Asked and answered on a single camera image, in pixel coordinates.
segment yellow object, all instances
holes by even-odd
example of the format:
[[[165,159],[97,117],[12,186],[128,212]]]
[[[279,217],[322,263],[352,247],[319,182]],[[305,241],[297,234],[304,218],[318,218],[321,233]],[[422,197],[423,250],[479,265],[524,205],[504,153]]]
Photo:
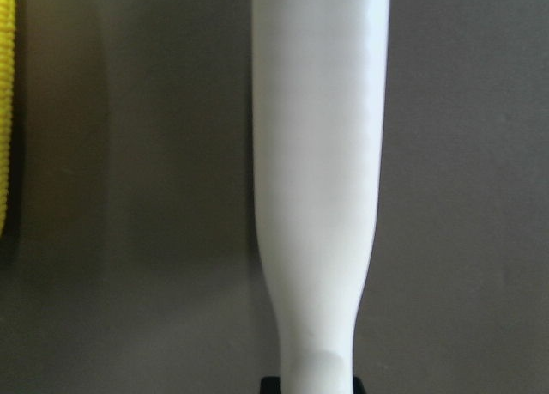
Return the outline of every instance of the yellow object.
[[[0,234],[8,201],[9,138],[14,84],[15,0],[0,0]]]

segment white plastic object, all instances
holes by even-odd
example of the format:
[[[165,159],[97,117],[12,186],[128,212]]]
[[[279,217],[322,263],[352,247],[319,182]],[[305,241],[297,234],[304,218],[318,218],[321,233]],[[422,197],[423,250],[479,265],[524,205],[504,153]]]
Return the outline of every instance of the white plastic object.
[[[389,0],[252,0],[256,227],[282,394],[352,394]]]

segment yellow cord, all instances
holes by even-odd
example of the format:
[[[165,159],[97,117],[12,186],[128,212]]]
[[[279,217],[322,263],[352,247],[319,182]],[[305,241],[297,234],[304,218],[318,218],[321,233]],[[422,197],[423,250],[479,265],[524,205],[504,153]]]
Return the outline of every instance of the yellow cord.
[[[0,234],[8,201],[9,138],[14,83],[15,0],[0,0]]]

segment dark gray background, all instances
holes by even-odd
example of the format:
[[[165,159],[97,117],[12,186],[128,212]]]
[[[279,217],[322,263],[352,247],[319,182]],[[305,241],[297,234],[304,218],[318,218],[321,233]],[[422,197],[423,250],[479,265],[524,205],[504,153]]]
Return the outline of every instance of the dark gray background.
[[[392,0],[371,394],[549,392],[549,0]],[[257,392],[250,0],[19,0],[0,392]]]

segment black holder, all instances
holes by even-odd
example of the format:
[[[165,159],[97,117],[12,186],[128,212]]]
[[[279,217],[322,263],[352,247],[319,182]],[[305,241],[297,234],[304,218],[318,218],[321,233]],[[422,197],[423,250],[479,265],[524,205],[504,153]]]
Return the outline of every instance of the black holder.
[[[362,381],[358,377],[353,379],[354,394],[366,394]],[[261,389],[259,394],[281,394],[280,377],[263,377],[261,379]]]

